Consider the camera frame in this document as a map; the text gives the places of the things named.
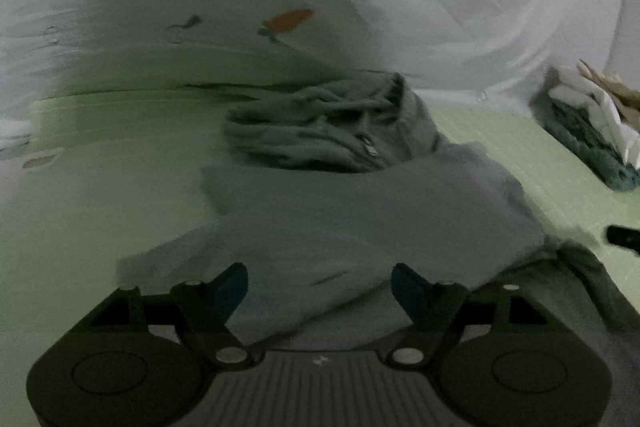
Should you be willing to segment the grey zip hoodie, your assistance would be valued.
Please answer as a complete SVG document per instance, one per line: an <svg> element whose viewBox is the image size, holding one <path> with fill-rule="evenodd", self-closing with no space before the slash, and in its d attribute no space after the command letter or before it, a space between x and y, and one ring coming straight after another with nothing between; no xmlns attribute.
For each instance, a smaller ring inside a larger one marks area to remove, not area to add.
<svg viewBox="0 0 640 427"><path fill-rule="evenodd" d="M231 328L253 346L359 348L408 326L404 262L431 282L514 284L611 367L603 421L639 421L639 315L590 249L544 225L480 144L449 141L400 76L338 80L230 108L203 169L215 221L118 262L148 294L235 261Z"/></svg>

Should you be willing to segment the dark teal folded garment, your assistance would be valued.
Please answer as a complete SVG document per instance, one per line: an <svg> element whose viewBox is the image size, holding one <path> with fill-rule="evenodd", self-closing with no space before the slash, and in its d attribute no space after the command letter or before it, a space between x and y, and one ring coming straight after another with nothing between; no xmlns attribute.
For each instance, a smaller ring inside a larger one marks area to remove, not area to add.
<svg viewBox="0 0 640 427"><path fill-rule="evenodd" d="M629 192L639 186L639 170L623 161L620 153L605 142L591 126L584 110L552 101L544 130L611 190Z"/></svg>

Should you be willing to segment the beige folded garment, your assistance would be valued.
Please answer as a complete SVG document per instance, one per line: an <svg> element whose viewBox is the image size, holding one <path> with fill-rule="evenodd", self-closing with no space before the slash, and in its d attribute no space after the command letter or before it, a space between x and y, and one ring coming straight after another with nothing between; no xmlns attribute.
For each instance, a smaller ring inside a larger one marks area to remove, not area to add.
<svg viewBox="0 0 640 427"><path fill-rule="evenodd" d="M578 72L602 88L611 98L623 121L634 130L640 131L640 94L620 81L617 75L607 76L598 72L584 61L577 64Z"/></svg>

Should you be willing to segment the white folded garment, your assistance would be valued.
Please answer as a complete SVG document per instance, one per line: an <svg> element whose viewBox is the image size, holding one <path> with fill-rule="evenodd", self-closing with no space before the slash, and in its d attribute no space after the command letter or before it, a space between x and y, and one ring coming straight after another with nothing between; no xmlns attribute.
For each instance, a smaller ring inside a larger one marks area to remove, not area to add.
<svg viewBox="0 0 640 427"><path fill-rule="evenodd" d="M583 109L591 126L605 142L612 145L623 161L639 168L639 131L620 117L612 98L591 80L582 77L578 69L558 69L559 83L548 91L553 101Z"/></svg>

